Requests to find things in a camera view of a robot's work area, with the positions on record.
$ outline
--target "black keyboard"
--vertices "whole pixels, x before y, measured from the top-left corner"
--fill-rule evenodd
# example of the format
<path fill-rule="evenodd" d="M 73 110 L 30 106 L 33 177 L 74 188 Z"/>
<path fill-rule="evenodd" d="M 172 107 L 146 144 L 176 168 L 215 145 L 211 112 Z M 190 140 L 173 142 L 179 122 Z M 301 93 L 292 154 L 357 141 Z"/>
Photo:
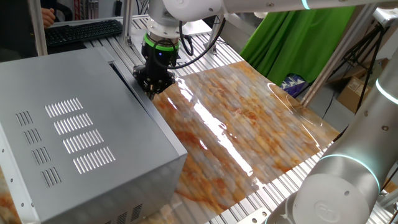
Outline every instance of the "black keyboard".
<path fill-rule="evenodd" d="M 53 47 L 120 34 L 122 29 L 122 24 L 116 20 L 94 22 L 78 26 L 66 25 L 45 30 L 45 39 L 47 41 L 47 46 Z"/>

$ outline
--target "tripod stand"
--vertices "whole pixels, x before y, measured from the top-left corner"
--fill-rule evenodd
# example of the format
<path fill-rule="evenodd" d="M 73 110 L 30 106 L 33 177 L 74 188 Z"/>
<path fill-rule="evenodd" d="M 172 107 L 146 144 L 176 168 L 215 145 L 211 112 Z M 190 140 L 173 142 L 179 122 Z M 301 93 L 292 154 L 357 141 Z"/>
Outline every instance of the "tripod stand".
<path fill-rule="evenodd" d="M 336 69 L 334 69 L 332 71 L 332 73 L 330 74 L 330 76 L 328 77 L 328 79 L 330 77 L 332 77 L 346 63 L 348 63 L 352 67 L 355 67 L 355 66 L 359 65 L 359 66 L 363 67 L 366 70 L 365 84 L 364 84 L 364 87 L 362 89 L 361 97 L 359 98 L 359 102 L 358 102 L 358 106 L 356 108 L 356 112 L 358 112 L 359 107 L 362 104 L 362 101 L 363 101 L 363 98 L 364 98 L 364 94 L 365 94 L 365 91 L 366 91 L 366 87 L 368 85 L 369 77 L 373 73 L 373 65 L 374 65 L 374 62 L 376 61 L 377 53 L 379 52 L 379 48 L 380 48 L 380 45 L 381 45 L 381 40 L 382 40 L 384 34 L 387 32 L 388 28 L 389 27 L 384 28 L 380 23 L 377 23 L 377 25 L 375 26 L 375 28 L 371 32 L 366 34 L 358 43 L 356 43 L 352 48 L 350 48 L 347 51 L 347 53 L 345 53 L 340 65 Z M 366 52 L 364 57 L 361 58 L 363 53 L 371 45 L 371 43 L 374 41 L 374 39 L 377 36 L 379 36 L 377 38 L 377 41 Z M 373 50 L 374 50 L 374 52 L 373 52 L 373 56 L 372 56 L 372 60 L 371 60 L 370 66 L 366 67 L 363 64 L 363 62 L 367 59 L 367 57 L 371 54 L 371 52 Z"/>

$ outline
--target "person's hand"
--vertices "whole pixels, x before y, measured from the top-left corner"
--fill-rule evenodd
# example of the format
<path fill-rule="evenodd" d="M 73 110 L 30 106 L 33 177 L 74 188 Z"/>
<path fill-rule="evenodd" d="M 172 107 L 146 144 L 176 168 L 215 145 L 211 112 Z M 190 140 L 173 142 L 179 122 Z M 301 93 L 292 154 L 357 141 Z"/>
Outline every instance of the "person's hand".
<path fill-rule="evenodd" d="M 44 29 L 49 28 L 52 24 L 54 24 L 55 20 L 54 9 L 42 8 L 42 17 L 43 17 Z"/>

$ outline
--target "cardboard box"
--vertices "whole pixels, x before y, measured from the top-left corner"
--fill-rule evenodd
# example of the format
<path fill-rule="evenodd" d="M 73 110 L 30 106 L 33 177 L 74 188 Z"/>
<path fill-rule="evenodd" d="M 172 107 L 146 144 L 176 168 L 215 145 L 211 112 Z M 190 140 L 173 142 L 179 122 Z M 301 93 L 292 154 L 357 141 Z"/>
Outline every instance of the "cardboard box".
<path fill-rule="evenodd" d="M 359 103 L 359 99 L 362 94 L 362 90 L 364 87 L 364 82 L 356 77 L 351 77 L 351 80 L 346 85 L 344 90 L 341 92 L 340 96 L 337 98 L 342 105 L 347 107 L 350 111 L 356 112 L 356 108 Z M 363 101 L 369 95 L 369 92 L 372 90 L 370 86 L 366 87 L 365 95 Z"/>

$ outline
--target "metal pole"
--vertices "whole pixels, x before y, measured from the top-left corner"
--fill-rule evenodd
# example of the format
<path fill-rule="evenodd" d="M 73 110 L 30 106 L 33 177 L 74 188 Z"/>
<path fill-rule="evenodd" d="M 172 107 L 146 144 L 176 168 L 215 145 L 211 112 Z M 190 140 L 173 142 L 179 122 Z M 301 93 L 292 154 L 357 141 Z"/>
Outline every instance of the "metal pole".
<path fill-rule="evenodd" d="M 218 32 L 218 30 L 219 30 L 220 27 L 221 27 L 221 22 L 223 21 L 223 19 L 224 19 L 224 14 L 221 14 L 221 15 L 217 15 L 217 16 L 216 16 L 216 19 L 214 20 L 213 28 L 212 28 L 212 30 L 211 30 L 209 42 L 205 43 L 205 47 L 207 47 L 208 44 L 209 44 L 211 41 L 213 41 L 214 38 L 216 37 L 217 32 Z M 217 54 L 216 44 L 217 44 L 217 43 L 215 43 L 214 46 L 213 46 L 213 48 L 211 49 L 211 53 L 213 53 L 213 54 Z"/>
<path fill-rule="evenodd" d="M 29 0 L 29 9 L 35 34 L 37 55 L 47 55 L 47 45 L 45 43 L 42 6 L 40 5 L 40 0 Z"/>
<path fill-rule="evenodd" d="M 132 0 L 124 1 L 124 11 L 123 11 L 123 31 L 120 36 L 120 42 L 127 41 L 127 44 L 131 45 L 131 23 L 132 23 L 132 12 L 134 10 L 134 4 Z"/>
<path fill-rule="evenodd" d="M 329 74 L 333 71 L 335 65 L 343 58 L 344 54 L 346 53 L 346 49 L 348 49 L 350 43 L 360 32 L 363 25 L 372 16 L 376 8 L 377 8 L 377 3 L 367 4 L 363 7 L 361 13 L 355 19 L 353 25 L 349 28 L 347 34 L 344 36 L 343 40 L 341 40 L 340 44 L 337 46 L 335 52 L 330 57 L 328 63 L 325 65 L 325 67 L 319 74 L 318 78 L 315 80 L 314 84 L 311 86 L 308 93 L 303 97 L 303 100 L 301 101 L 302 106 L 307 107 L 310 104 L 314 96 L 317 94 L 318 90 L 327 81 Z"/>

